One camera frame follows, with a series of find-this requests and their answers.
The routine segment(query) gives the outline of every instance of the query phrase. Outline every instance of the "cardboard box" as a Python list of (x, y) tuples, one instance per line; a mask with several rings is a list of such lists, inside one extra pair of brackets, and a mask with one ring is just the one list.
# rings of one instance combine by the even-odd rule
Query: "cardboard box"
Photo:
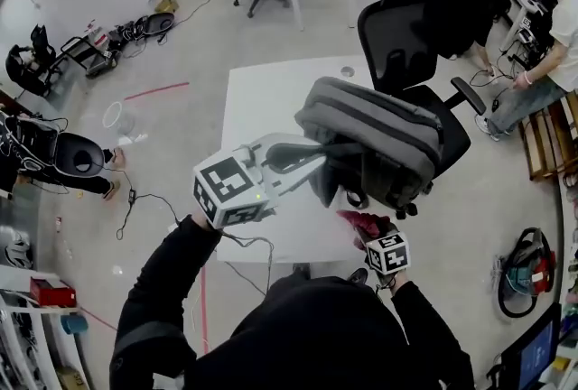
[(61, 381), (64, 390), (87, 390), (87, 386), (84, 385), (80, 373), (72, 369), (72, 367), (56, 369), (56, 375)]

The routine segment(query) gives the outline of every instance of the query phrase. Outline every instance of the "red glove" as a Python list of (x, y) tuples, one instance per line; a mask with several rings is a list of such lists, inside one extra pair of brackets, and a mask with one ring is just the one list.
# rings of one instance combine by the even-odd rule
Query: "red glove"
[[(364, 229), (371, 237), (379, 237), (378, 222), (383, 228), (389, 225), (389, 217), (387, 216), (380, 217), (375, 214), (359, 213), (353, 210), (338, 210), (337, 214), (345, 218), (353, 227)], [(360, 237), (356, 237), (353, 244), (358, 249), (365, 250), (365, 245)]]

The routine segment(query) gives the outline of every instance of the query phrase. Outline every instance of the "black jacket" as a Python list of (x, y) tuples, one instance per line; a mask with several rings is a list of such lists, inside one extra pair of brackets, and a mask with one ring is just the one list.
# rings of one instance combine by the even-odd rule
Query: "black jacket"
[(153, 253), (120, 317), (111, 389), (151, 388), (153, 372), (182, 370), (185, 388), (474, 387), (468, 355), (413, 283), (393, 298), (405, 335), (368, 287), (318, 278), (283, 294), (273, 285), (229, 340), (197, 358), (182, 335), (182, 301), (218, 242), (187, 217)]

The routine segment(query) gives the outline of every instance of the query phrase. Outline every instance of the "gray floor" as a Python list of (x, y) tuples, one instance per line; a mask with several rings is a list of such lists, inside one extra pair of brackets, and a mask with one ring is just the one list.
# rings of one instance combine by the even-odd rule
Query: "gray floor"
[[(178, 1), (182, 9), (177, 18), (182, 19), (205, 0)], [(121, 60), (115, 71), (98, 79), (87, 97), (75, 93), (79, 90), (75, 86), (71, 91), (74, 101), (65, 109), (71, 117), (71, 131), (103, 146), (114, 146), (117, 138), (101, 123), (112, 102), (189, 82), (186, 87), (126, 102), (136, 119), (135, 130), (141, 134), (141, 141), (125, 147), (130, 179), (137, 192), (167, 198), (179, 217), (192, 209), (192, 165), (219, 149), (229, 70), (281, 60), (362, 53), (357, 29), (345, 25), (346, 0), (301, 0), (304, 32), (294, 27), (291, 9), (275, 1), (265, 0), (253, 19), (246, 17), (250, 3), (233, 7), (232, 1), (212, 0), (171, 31), (164, 46), (157, 46), (151, 39), (142, 55)], [(375, 1), (357, 0), (357, 6), (361, 10)], [(490, 36), (493, 60), (499, 55), (498, 42), (505, 32), (501, 23)], [(440, 96), (449, 97), (451, 77), (469, 80), (478, 69), (476, 61), (467, 58), (440, 60), (429, 85)], [(492, 93), (500, 88), (478, 91), (491, 100)], [(403, 223), (403, 230), (410, 237), (412, 249), (410, 276), (471, 354), (474, 373), (479, 377), (489, 369), (496, 354), (548, 303), (540, 298), (530, 317), (515, 322), (502, 320), (493, 304), (490, 270), (494, 256), (511, 249), (526, 227), (540, 226), (555, 246), (555, 190), (549, 183), (528, 180), (517, 135), (494, 143), (477, 129), (468, 106), (462, 105), (454, 112), (471, 136), (472, 147), (436, 181), (429, 197), (420, 198), (419, 216)], [(112, 325), (117, 324), (127, 291), (141, 266), (172, 223), (170, 210), (162, 202), (142, 200), (135, 206), (124, 239), (117, 241), (115, 233), (126, 214), (127, 193), (125, 186), (107, 203), (98, 196), (76, 191), (63, 197), (44, 195), (40, 215), (40, 228), (45, 228), (40, 248), (45, 267), (53, 267), (77, 289), (85, 309)], [(58, 235), (54, 231), (57, 215), (63, 220)], [(211, 348), (227, 339), (261, 300), (247, 282), (213, 258), (207, 268)], [(313, 274), (347, 276), (355, 268), (355, 264), (346, 262), (324, 264), (314, 266)], [(263, 265), (241, 265), (239, 269), (256, 283), (265, 284)], [(276, 265), (273, 271), (277, 278), (288, 274), (290, 266)], [(185, 303), (184, 324), (191, 345), (202, 353), (198, 299), (196, 283)], [(88, 372), (95, 388), (107, 388), (115, 332), (92, 317), (89, 326), (81, 339)]]

